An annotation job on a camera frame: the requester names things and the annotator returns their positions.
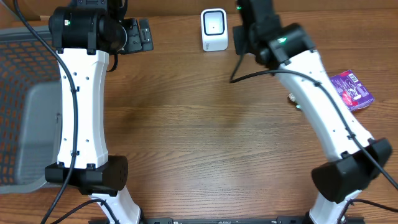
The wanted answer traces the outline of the purple pad package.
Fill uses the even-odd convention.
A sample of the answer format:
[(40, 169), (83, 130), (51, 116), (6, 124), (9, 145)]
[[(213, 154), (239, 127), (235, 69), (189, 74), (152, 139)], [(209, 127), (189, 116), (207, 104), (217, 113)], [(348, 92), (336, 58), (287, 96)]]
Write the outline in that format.
[(352, 70), (330, 78), (335, 90), (350, 111), (370, 106), (375, 98)]

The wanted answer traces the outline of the white barcode scanner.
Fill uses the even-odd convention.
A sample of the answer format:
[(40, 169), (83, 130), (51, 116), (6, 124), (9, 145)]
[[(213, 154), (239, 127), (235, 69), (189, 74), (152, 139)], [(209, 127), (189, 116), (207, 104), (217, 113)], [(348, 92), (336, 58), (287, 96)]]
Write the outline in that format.
[(205, 9), (201, 12), (201, 39), (205, 52), (216, 52), (228, 48), (228, 23), (222, 8)]

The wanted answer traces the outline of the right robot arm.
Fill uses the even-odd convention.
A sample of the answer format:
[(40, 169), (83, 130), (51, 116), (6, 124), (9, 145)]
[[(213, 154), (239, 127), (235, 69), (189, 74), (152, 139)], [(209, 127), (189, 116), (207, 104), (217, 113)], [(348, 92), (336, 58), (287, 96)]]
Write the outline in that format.
[(236, 53), (253, 54), (294, 95), (312, 125), (326, 163), (312, 170), (318, 190), (304, 223), (350, 223), (349, 207), (379, 175), (392, 154), (387, 139), (374, 139), (347, 108), (305, 29), (283, 26), (272, 1), (238, 0), (242, 24), (233, 28)]

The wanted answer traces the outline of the white tube gold cap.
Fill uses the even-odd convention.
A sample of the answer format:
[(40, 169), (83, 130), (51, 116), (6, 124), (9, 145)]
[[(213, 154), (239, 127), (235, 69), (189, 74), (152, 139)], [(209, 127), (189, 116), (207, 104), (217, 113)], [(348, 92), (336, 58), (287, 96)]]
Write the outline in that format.
[(288, 95), (288, 97), (289, 97), (289, 100), (291, 101), (291, 102), (293, 102), (293, 103), (296, 103), (297, 101), (296, 101), (296, 97), (292, 94), (292, 93), (290, 93), (289, 95)]

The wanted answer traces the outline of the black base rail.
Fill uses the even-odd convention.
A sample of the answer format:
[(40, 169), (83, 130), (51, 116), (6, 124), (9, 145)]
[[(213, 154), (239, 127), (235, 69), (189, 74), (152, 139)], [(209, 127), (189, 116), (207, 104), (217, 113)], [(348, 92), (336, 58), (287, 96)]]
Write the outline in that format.
[(252, 219), (185, 219), (173, 220), (172, 218), (147, 218), (147, 224), (301, 224), (305, 217), (280, 216), (277, 218), (252, 218)]

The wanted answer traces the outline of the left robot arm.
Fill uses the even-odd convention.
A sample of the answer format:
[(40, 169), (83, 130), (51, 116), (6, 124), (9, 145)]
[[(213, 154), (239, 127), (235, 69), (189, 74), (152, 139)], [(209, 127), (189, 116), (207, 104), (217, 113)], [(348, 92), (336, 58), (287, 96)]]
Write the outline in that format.
[(104, 137), (104, 83), (110, 56), (152, 50), (145, 19), (126, 19), (126, 1), (73, 1), (49, 19), (62, 85), (62, 132), (51, 184), (76, 187), (97, 203), (106, 223), (144, 223), (126, 187), (128, 161)]

